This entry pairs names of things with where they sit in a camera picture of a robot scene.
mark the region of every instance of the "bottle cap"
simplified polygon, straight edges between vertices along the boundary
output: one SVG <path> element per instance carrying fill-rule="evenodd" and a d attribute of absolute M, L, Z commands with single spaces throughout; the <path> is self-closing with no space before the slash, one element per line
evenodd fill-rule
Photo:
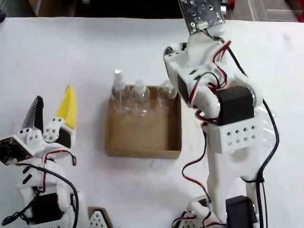
<path fill-rule="evenodd" d="M 120 69 L 116 69 L 114 71 L 114 89 L 116 91 L 121 91 L 124 90 L 125 88 L 125 81 L 124 81 L 124 77 L 122 74 L 122 71 Z"/>
<path fill-rule="evenodd" d="M 161 86 L 164 89 L 164 91 L 166 91 L 166 92 L 169 92 L 173 89 L 173 85 L 171 84 L 171 82 L 169 80 L 164 81 Z"/>
<path fill-rule="evenodd" d="M 137 92 L 138 94 L 144 94 L 146 92 L 147 87 L 143 83 L 141 79 L 137 79 L 135 81 L 135 86 L 134 86 L 134 91 Z"/>

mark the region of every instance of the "black wire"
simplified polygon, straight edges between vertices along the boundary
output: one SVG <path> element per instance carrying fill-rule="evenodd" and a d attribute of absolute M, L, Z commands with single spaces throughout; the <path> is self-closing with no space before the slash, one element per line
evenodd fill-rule
<path fill-rule="evenodd" d="M 263 186 L 263 194 L 264 194 L 264 204 L 265 204 L 265 220 L 266 220 L 266 227 L 268 227 L 268 212 L 267 212 L 267 201 L 266 201 L 266 193 L 265 193 L 265 186 L 262 182 Z"/>
<path fill-rule="evenodd" d="M 62 181 L 64 181 L 65 183 L 67 183 L 73 190 L 74 192 L 74 195 L 75 195 L 75 201 L 76 201 L 76 205 L 75 205 L 75 208 L 76 208 L 76 211 L 75 211 L 75 217 L 74 217 L 74 223 L 73 223 L 73 228 L 76 228 L 77 227 L 77 222 L 78 222 L 78 214 L 79 214 L 79 199 L 78 199 L 78 193 L 77 193 L 77 190 L 75 188 L 75 186 L 66 178 L 64 178 L 63 176 L 59 175 L 58 173 L 55 173 L 51 170 L 48 170 L 46 168 L 42 168 L 42 167 L 38 167 L 38 166 L 35 166 L 35 165 L 32 165 L 32 164 L 27 164 L 27 163 L 17 163 L 16 164 L 17 166 L 29 166 L 31 168 L 34 168 L 38 171 L 42 171 L 42 172 L 46 172 L 48 174 L 51 174 L 59 179 L 61 179 Z"/>
<path fill-rule="evenodd" d="M 196 163 L 200 162 L 201 160 L 203 160 L 203 158 L 204 158 L 205 155 L 206 155 L 206 150 L 207 150 L 207 133 L 205 133 L 205 132 L 203 131 L 203 135 L 204 135 L 204 138 L 205 138 L 205 146 L 204 146 L 204 152 L 203 152 L 203 154 L 202 154 L 198 159 L 196 159 L 196 160 L 194 160 L 194 161 L 191 161 L 191 162 L 187 163 L 187 164 L 182 168 L 181 173 L 182 173 L 182 176 L 183 176 L 185 179 L 187 179 L 187 180 L 189 180 L 189 181 L 191 181 L 191 182 L 193 182 L 193 183 L 196 183 L 196 184 L 200 185 L 200 186 L 203 188 L 203 191 L 205 192 L 208 201 L 211 203 L 210 195 L 208 194 L 208 192 L 207 192 L 205 186 L 204 186 L 203 184 L 201 184 L 200 182 L 198 182 L 197 180 L 194 180 L 194 179 L 192 179 L 192 178 L 190 178 L 190 177 L 188 177 L 188 176 L 186 176 L 186 175 L 184 174 L 184 171 L 185 171 L 185 169 L 186 169 L 187 167 L 189 167 L 189 166 L 191 166 L 191 165 L 193 165 L 193 164 L 196 164 Z"/>
<path fill-rule="evenodd" d="M 224 223 L 215 223 L 215 224 L 211 224 L 211 225 L 207 225 L 206 227 L 212 227 L 212 226 L 225 226 L 226 224 Z"/>
<path fill-rule="evenodd" d="M 37 199 L 38 195 L 36 195 L 32 201 L 30 203 L 28 203 L 28 205 L 22 209 L 19 212 L 16 212 L 14 214 L 12 214 L 11 216 L 7 216 L 1 223 L 2 226 L 6 226 L 12 222 L 14 222 L 15 220 L 17 220 L 18 218 L 21 218 L 22 220 L 24 220 L 28 225 L 29 225 L 29 219 L 28 217 L 26 217 L 26 215 L 24 214 L 35 202 L 35 200 Z"/>
<path fill-rule="evenodd" d="M 217 77 L 213 72 L 211 72 L 211 71 L 205 72 L 205 73 L 203 73 L 202 75 L 198 75 L 198 76 L 195 78 L 195 80 L 200 81 L 200 79 L 201 79 L 204 75 L 206 75 L 206 74 L 211 74 L 211 75 L 215 78 L 215 80 L 216 80 L 216 82 L 217 82 L 217 85 L 214 85 L 214 84 L 210 83 L 211 86 L 216 86 L 217 89 L 220 88 L 221 85 L 220 85 L 220 82 L 219 82 L 218 77 Z"/>
<path fill-rule="evenodd" d="M 203 219 L 203 227 L 206 228 L 205 226 L 205 221 L 211 216 L 211 211 L 209 211 L 208 215 Z"/>
<path fill-rule="evenodd" d="M 213 39 L 214 41 L 220 41 L 222 43 L 225 43 L 224 39 L 221 37 L 216 37 L 216 36 L 211 36 L 209 34 L 209 32 L 205 29 L 202 32 L 204 32 L 204 34 L 206 34 L 207 36 L 209 36 L 211 39 Z M 236 58 L 236 56 L 234 55 L 234 53 L 232 52 L 232 50 L 230 49 L 230 47 L 227 48 L 229 54 L 231 55 L 232 59 L 234 60 L 235 64 L 237 65 L 238 69 L 242 72 L 242 74 L 244 74 L 246 77 L 247 74 L 245 73 L 244 69 L 241 67 L 240 63 L 238 62 L 238 59 Z M 280 136 L 279 136 L 279 132 L 276 126 L 276 122 L 273 118 L 273 115 L 271 113 L 271 110 L 267 104 L 267 102 L 263 99 L 263 104 L 265 106 L 265 109 L 267 110 L 267 113 L 269 115 L 270 121 L 272 123 L 272 126 L 274 128 L 275 131 L 275 145 L 272 149 L 272 151 L 270 152 L 270 154 L 267 156 L 267 158 L 265 159 L 265 161 L 263 162 L 263 164 L 261 165 L 260 169 L 257 172 L 256 175 L 256 180 L 251 180 L 251 181 L 246 181 L 246 182 L 255 182 L 256 183 L 256 197 L 257 197 L 257 204 L 258 204 L 258 210 L 259 210 L 259 219 L 260 219 L 260 228 L 264 228 L 264 220 L 263 220 L 263 208 L 262 208 L 262 201 L 261 201 L 261 192 L 260 192 L 260 183 L 264 183 L 264 177 L 263 177 L 263 171 L 265 169 L 265 167 L 268 165 L 268 163 L 270 162 L 270 160 L 272 159 L 272 157 L 274 156 L 279 143 L 280 143 Z M 267 214 L 267 205 L 266 205 L 266 195 L 265 195 L 265 189 L 264 189 L 264 184 L 263 184 L 263 192 L 264 192 L 264 199 L 265 199 L 265 216 L 266 216 L 266 227 L 268 227 L 268 214 Z"/>

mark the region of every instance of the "white 3d-printed part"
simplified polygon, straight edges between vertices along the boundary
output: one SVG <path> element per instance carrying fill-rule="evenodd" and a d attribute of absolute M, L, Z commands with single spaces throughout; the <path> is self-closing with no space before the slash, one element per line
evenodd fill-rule
<path fill-rule="evenodd" d="M 231 153 L 239 149 L 260 143 L 262 126 L 259 117 L 239 121 L 224 126 L 208 124 L 204 127 L 210 143 L 210 149 L 217 153 Z"/>
<path fill-rule="evenodd" d="M 90 228 L 108 228 L 100 211 L 95 211 L 90 218 Z"/>

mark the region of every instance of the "open cardboard box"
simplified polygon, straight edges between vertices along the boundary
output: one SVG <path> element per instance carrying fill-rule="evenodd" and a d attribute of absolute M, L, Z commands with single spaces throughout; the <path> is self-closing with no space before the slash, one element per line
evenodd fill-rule
<path fill-rule="evenodd" d="M 181 99 L 168 113 L 157 112 L 157 86 L 150 90 L 150 110 L 135 118 L 131 113 L 119 115 L 110 99 L 105 137 L 106 154 L 135 158 L 177 159 L 181 153 Z"/>

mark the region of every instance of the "red wire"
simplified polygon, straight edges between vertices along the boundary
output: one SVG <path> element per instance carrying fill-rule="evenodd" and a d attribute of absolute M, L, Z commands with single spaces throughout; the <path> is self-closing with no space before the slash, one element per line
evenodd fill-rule
<path fill-rule="evenodd" d="M 229 45 L 231 44 L 231 40 L 227 41 L 213 56 L 212 58 L 212 62 L 215 63 L 215 58 L 218 56 L 219 53 L 221 53 L 222 51 L 226 51 L 227 48 L 229 47 Z"/>
<path fill-rule="evenodd" d="M 190 94 L 189 103 L 190 103 L 191 105 L 192 105 L 192 100 L 193 100 L 193 98 L 194 98 L 195 92 L 196 92 L 196 90 L 197 90 L 197 88 L 198 88 L 198 85 L 199 85 L 199 81 L 197 81 L 197 82 L 195 83 L 194 88 L 192 89 L 192 92 L 191 92 L 191 94 Z"/>
<path fill-rule="evenodd" d="M 173 228 L 174 227 L 174 223 L 176 223 L 179 220 L 193 220 L 195 218 L 196 218 L 196 215 L 193 216 L 193 217 L 188 217 L 188 218 L 184 218 L 184 217 L 176 218 L 175 220 L 173 220 L 171 227 Z"/>
<path fill-rule="evenodd" d="M 211 227 L 211 226 L 214 226 L 214 225 L 225 226 L 226 224 L 218 223 L 218 222 L 211 222 L 208 225 L 206 225 L 206 227 Z"/>
<path fill-rule="evenodd" d="M 77 164 L 77 159 L 76 157 L 68 150 L 56 150 L 56 151 L 51 151 L 51 152 L 48 152 L 46 153 L 46 155 L 44 155 L 44 159 L 43 159 L 43 167 L 45 168 L 45 164 L 47 163 L 47 159 L 48 159 L 48 155 L 50 154 L 54 154 L 54 153 L 63 153 L 63 152 L 66 152 L 66 153 L 69 153 L 72 157 L 72 164 L 73 166 L 76 166 Z M 42 193 L 46 191 L 46 173 L 44 172 L 43 173 L 43 177 L 42 177 Z"/>
<path fill-rule="evenodd" d="M 187 180 L 189 180 L 189 181 L 191 181 L 191 182 L 193 182 L 193 183 L 196 183 L 196 184 L 198 184 L 199 186 L 201 186 L 201 187 L 203 188 L 203 190 L 204 190 L 204 192 L 205 192 L 205 194 L 206 194 L 206 196 L 207 196 L 209 202 L 211 202 L 210 196 L 209 196 L 209 194 L 207 193 L 207 190 L 206 190 L 205 186 L 204 186 L 202 183 L 200 183 L 199 181 L 197 181 L 197 180 L 195 180 L 195 179 L 193 179 L 193 178 L 188 177 L 188 176 L 185 175 L 185 173 L 184 173 L 185 169 L 186 169 L 188 166 L 200 162 L 200 161 L 205 157 L 206 148 L 207 148 L 207 137 L 206 137 L 206 133 L 204 133 L 204 136 L 205 136 L 205 148 L 204 148 L 204 153 L 203 153 L 198 159 L 196 159 L 196 160 L 194 160 L 194 161 L 191 161 L 191 162 L 187 163 L 187 164 L 182 168 L 181 173 L 182 173 L 182 176 L 183 176 L 185 179 L 187 179 Z"/>
<path fill-rule="evenodd" d="M 197 110 L 197 111 L 195 112 L 195 117 L 198 118 L 199 120 L 203 121 L 203 122 L 215 124 L 216 119 L 207 119 L 207 118 L 205 118 L 205 117 L 202 117 L 202 116 L 200 115 L 201 112 L 202 112 L 201 110 Z"/>
<path fill-rule="evenodd" d="M 229 47 L 229 45 L 231 44 L 231 40 L 227 41 L 213 56 L 212 58 L 212 62 L 217 66 L 217 68 L 219 69 L 219 71 L 223 74 L 224 76 L 224 84 L 220 87 L 221 89 L 224 88 L 227 85 L 227 74 L 224 70 L 222 70 L 216 63 L 215 63 L 215 58 L 218 56 L 218 54 L 220 54 L 221 52 L 223 52 L 222 57 L 220 59 L 220 61 L 222 61 L 222 58 L 227 50 L 227 48 Z"/>

